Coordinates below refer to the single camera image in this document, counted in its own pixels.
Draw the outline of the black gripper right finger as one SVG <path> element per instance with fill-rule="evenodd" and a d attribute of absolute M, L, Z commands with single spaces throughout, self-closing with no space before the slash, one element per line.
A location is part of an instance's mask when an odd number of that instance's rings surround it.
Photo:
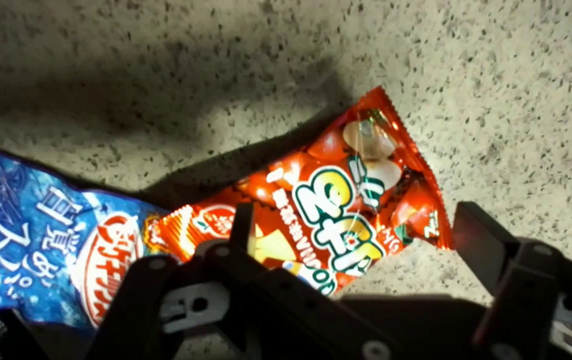
<path fill-rule="evenodd" d="M 510 234 L 475 201 L 458 201 L 452 239 L 492 303 L 474 330 L 481 360 L 572 360 L 572 260 Z"/>

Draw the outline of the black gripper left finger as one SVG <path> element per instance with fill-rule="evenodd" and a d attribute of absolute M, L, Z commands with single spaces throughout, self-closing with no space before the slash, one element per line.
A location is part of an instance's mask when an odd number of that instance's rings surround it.
<path fill-rule="evenodd" d="M 85 360 L 174 360 L 196 330 L 216 330 L 244 360 L 399 355 L 369 320 L 248 256 L 251 220 L 251 208 L 239 205 L 232 234 L 199 244 L 183 263 L 166 254 L 135 260 Z"/>

